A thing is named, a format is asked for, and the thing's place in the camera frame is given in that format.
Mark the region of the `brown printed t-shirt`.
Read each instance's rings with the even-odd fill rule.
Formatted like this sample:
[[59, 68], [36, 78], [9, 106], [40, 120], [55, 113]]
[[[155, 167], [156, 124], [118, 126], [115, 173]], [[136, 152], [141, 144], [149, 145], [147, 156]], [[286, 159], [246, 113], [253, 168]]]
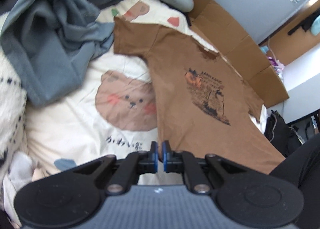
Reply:
[[115, 18], [114, 52], [146, 60], [158, 139], [197, 157], [213, 153], [269, 174], [283, 155], [254, 122], [263, 101], [218, 52], [157, 24]]

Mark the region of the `cream bear print bedsheet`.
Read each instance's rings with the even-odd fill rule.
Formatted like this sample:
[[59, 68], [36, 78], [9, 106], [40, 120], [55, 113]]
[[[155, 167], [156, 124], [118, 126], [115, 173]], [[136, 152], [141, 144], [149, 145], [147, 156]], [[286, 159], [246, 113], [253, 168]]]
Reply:
[[[189, 28], [183, 14], [159, 0], [124, 0], [103, 9], [98, 19], [115, 18], [173, 28], [223, 57]], [[115, 53], [114, 44], [89, 63], [79, 89], [42, 108], [28, 105], [26, 118], [28, 154], [39, 164], [32, 179], [107, 154], [123, 159], [149, 150], [152, 141], [162, 142], [148, 64], [141, 57]]]

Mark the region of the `black folded garment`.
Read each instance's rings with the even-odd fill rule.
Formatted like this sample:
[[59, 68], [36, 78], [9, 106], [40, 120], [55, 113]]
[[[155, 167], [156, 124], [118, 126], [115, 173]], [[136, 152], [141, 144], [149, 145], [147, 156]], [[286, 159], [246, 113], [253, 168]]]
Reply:
[[267, 118], [264, 136], [287, 158], [303, 143], [295, 129], [288, 126], [278, 111], [271, 111]]

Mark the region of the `black trouser leg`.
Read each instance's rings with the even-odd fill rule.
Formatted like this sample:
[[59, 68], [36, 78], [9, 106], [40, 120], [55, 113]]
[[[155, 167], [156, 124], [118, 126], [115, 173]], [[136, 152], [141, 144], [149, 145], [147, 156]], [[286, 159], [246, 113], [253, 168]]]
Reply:
[[299, 228], [319, 228], [319, 134], [288, 156], [270, 175], [294, 184], [302, 192], [304, 208], [296, 225]]

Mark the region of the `white pink cloth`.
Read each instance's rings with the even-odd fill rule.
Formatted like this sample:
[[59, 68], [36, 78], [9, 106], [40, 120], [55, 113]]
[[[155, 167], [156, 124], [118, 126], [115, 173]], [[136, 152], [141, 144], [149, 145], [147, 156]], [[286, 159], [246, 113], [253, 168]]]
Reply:
[[17, 151], [3, 179], [4, 194], [14, 195], [31, 182], [35, 167], [36, 163], [26, 153]]

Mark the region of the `purple white plastic bag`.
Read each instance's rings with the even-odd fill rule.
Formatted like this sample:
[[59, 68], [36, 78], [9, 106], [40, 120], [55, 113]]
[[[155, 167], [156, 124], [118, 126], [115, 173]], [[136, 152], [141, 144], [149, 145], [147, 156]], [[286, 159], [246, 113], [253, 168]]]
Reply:
[[272, 65], [272, 67], [274, 68], [275, 72], [277, 73], [277, 75], [282, 78], [283, 77], [283, 70], [285, 68], [285, 66], [277, 59], [274, 59], [273, 57], [267, 57], [269, 63]]

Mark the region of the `detergent bottle blue cap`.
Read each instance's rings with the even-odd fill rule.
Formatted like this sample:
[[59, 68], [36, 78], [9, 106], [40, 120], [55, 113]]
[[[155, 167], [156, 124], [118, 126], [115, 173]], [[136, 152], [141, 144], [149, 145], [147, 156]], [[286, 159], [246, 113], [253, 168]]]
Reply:
[[260, 46], [260, 49], [261, 51], [264, 53], [264, 54], [267, 54], [268, 51], [269, 51], [269, 48], [267, 45], [264, 45], [264, 46]]

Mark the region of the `brown cardboard sheet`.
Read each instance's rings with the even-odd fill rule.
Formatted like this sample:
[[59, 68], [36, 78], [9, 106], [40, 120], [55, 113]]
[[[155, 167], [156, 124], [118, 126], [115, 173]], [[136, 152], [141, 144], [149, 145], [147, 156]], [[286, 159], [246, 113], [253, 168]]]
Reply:
[[193, 0], [191, 29], [212, 44], [249, 83], [266, 107], [289, 94], [260, 47], [226, 10], [213, 0]]

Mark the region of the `white fluffy dotted blanket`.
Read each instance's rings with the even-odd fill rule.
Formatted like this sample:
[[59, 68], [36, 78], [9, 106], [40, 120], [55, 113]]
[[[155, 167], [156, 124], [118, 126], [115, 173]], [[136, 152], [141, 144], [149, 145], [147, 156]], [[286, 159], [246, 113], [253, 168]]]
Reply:
[[1, 177], [8, 171], [14, 153], [24, 143], [26, 90], [12, 64], [1, 50]]

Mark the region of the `grey denim garment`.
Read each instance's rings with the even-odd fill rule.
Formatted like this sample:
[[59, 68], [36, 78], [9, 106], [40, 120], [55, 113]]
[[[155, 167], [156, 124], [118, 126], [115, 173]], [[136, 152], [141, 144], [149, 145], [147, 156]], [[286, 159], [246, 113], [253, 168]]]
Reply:
[[34, 106], [79, 88], [89, 62], [109, 51], [114, 23], [99, 13], [87, 0], [18, 0], [11, 9], [1, 46]]

